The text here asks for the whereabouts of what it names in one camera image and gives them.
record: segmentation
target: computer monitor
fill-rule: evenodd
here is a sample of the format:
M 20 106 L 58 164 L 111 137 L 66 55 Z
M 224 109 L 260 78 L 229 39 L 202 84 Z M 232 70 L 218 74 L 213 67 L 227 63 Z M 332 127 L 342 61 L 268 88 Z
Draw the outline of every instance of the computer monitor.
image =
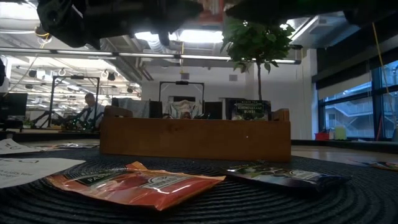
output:
M 27 93 L 0 93 L 0 122 L 23 121 L 26 114 Z

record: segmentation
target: paper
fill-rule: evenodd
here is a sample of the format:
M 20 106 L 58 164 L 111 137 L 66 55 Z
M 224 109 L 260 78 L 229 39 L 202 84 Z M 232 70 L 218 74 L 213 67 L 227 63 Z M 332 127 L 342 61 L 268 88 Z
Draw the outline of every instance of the paper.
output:
M 0 158 L 0 189 L 27 184 L 84 162 L 59 158 Z
M 40 151 L 43 151 L 43 149 L 23 146 L 14 142 L 12 139 L 4 139 L 0 141 L 0 155 Z

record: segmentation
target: red object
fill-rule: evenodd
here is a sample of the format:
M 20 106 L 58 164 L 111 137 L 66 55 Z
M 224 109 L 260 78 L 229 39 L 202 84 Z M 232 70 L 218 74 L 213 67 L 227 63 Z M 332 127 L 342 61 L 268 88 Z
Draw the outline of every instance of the red object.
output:
M 329 140 L 329 133 L 316 133 L 315 140 L 318 140 L 318 141 Z
M 47 179 L 62 190 L 87 197 L 163 210 L 213 187 L 224 178 L 149 170 L 135 162 L 123 170 L 79 177 L 52 175 Z

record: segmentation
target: woven mat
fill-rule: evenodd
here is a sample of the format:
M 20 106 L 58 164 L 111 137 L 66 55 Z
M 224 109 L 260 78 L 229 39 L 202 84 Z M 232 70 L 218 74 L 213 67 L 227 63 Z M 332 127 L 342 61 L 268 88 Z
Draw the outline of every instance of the woven mat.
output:
M 8 157 L 61 157 L 87 161 L 65 172 L 89 172 L 140 161 L 149 169 L 215 176 L 220 174 L 212 166 L 245 164 L 102 155 L 97 149 Z M 292 163 L 286 166 L 349 175 L 353 179 L 318 196 L 291 194 L 292 190 L 281 191 L 226 179 L 215 188 L 163 212 L 64 192 L 42 179 L 0 190 L 0 223 L 398 223 L 398 173 L 302 157 L 293 157 Z

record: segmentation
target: potted plant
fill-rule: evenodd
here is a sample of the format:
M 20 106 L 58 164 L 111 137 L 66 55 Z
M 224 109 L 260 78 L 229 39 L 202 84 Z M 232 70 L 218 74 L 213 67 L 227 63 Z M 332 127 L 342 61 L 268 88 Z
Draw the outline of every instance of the potted plant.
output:
M 245 72 L 247 63 L 253 60 L 257 65 L 258 94 L 261 95 L 261 64 L 268 71 L 271 64 L 278 67 L 276 59 L 284 59 L 290 50 L 289 37 L 294 29 L 286 24 L 281 28 L 279 24 L 256 24 L 239 19 L 227 18 L 223 31 L 223 46 L 221 52 L 226 48 L 227 54 L 235 62 L 234 70 L 241 69 Z
M 29 129 L 32 127 L 32 125 L 33 125 L 33 122 L 29 118 L 24 120 L 24 129 Z

